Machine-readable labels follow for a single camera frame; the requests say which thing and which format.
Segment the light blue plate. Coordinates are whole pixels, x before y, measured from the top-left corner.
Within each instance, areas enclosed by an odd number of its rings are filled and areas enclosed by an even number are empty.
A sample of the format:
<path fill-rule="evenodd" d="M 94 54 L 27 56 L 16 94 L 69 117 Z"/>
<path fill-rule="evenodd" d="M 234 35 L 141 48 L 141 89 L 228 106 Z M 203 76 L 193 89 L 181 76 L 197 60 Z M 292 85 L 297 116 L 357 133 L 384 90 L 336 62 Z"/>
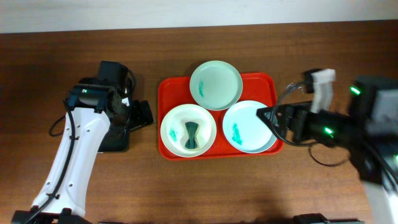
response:
<path fill-rule="evenodd" d="M 227 141 L 237 150 L 257 154 L 270 149 L 277 138 L 257 116 L 257 110 L 267 108 L 261 102 L 240 101 L 230 107 L 224 115 L 222 127 Z"/>

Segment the cream white plate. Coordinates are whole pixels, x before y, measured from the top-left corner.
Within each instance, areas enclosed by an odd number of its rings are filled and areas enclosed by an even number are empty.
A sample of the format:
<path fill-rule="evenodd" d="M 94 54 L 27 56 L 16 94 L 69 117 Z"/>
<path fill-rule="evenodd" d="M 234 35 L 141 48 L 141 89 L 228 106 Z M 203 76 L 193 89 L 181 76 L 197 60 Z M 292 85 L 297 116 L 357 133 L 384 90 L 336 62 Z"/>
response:
<path fill-rule="evenodd" d="M 199 124 L 197 131 L 198 147 L 189 150 L 185 147 L 188 133 L 185 123 L 192 121 Z M 191 158 L 204 154 L 216 139 L 217 127 L 210 112 L 201 106 L 184 104 L 171 109 L 160 125 L 160 138 L 163 145 L 172 154 Z"/>

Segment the green yellow scrub sponge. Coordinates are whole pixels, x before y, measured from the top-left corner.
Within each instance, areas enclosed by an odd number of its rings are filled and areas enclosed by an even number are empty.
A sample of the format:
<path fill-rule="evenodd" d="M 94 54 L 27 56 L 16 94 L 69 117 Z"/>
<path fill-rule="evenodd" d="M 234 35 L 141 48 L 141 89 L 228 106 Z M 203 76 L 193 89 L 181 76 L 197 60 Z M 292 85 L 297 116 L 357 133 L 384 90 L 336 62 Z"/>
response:
<path fill-rule="evenodd" d="M 189 121 L 189 122 L 185 123 L 185 127 L 186 127 L 186 130 L 188 133 L 188 139 L 185 143 L 185 147 L 189 150 L 194 150 L 198 147 L 197 131 L 198 131 L 199 124 Z"/>

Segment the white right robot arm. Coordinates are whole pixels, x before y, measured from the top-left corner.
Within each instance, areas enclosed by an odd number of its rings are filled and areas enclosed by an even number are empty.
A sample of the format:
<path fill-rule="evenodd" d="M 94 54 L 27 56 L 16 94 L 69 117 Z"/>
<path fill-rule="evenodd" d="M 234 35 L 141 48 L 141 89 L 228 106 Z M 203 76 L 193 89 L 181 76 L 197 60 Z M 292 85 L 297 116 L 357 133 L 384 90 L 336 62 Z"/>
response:
<path fill-rule="evenodd" d="M 286 89 L 257 117 L 295 147 L 342 147 L 363 184 L 375 223 L 397 223 L 397 80 L 361 76 L 350 87 L 347 114 L 329 111 L 331 78 Z"/>

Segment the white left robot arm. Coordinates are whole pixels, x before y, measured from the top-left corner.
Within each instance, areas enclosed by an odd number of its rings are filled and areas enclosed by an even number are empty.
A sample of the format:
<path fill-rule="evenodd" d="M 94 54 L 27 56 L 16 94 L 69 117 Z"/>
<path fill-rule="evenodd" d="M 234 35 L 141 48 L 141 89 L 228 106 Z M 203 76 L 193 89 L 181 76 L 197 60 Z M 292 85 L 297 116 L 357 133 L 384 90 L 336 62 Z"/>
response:
<path fill-rule="evenodd" d="M 64 101 L 65 128 L 55 160 L 30 210 L 12 223 L 86 223 L 88 182 L 97 153 L 124 152 L 129 134 L 152 124 L 148 101 L 132 99 L 132 85 L 77 84 Z"/>

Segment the black plastic tray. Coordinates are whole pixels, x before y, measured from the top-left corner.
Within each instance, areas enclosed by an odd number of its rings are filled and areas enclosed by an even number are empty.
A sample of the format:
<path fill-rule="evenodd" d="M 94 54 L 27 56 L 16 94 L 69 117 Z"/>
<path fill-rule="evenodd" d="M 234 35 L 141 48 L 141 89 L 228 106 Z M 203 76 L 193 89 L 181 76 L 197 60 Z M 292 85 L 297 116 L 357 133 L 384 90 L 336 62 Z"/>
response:
<path fill-rule="evenodd" d="M 129 148 L 129 132 L 125 128 L 110 129 L 102 140 L 98 153 L 125 152 Z"/>

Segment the red plastic tray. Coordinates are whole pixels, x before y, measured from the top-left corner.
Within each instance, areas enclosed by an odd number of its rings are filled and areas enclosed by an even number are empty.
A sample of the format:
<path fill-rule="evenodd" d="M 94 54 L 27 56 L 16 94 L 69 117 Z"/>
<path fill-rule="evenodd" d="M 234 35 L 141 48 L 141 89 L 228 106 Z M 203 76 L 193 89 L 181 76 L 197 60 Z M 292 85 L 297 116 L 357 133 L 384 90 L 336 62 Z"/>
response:
<path fill-rule="evenodd" d="M 242 73 L 243 92 L 241 101 L 254 100 L 266 106 L 276 103 L 276 91 L 273 79 L 264 72 Z M 194 104 L 190 89 L 190 77 L 171 77 L 161 81 L 158 87 L 158 126 L 165 115 L 174 107 L 183 104 Z M 226 111 L 210 111 L 217 126 L 217 134 L 213 145 L 197 159 L 214 159 L 223 157 L 244 157 L 248 153 L 234 148 L 223 134 L 222 122 Z"/>

